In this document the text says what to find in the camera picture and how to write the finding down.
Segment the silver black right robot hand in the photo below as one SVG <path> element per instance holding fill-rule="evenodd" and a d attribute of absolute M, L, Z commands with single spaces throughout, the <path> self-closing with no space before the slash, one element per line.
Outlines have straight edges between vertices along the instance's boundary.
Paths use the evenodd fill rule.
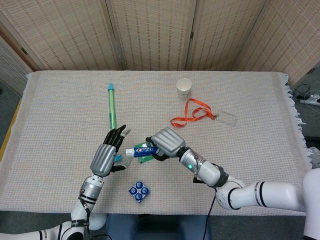
<path fill-rule="evenodd" d="M 161 162 L 169 158 L 176 158 L 178 151 L 186 147 L 185 140 L 169 127 L 147 137 L 145 141 L 158 147 L 159 152 L 152 156 Z"/>

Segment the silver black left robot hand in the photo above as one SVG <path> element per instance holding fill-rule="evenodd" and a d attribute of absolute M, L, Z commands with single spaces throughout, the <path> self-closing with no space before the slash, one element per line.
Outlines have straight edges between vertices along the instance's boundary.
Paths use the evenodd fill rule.
<path fill-rule="evenodd" d="M 126 128 L 126 125 L 124 124 L 107 133 L 103 143 L 98 147 L 90 165 L 90 169 L 94 175 L 105 178 L 110 173 L 123 171 L 130 166 L 132 163 L 131 157 L 124 156 L 120 161 L 116 161 L 119 149 L 130 131 L 131 129 Z"/>

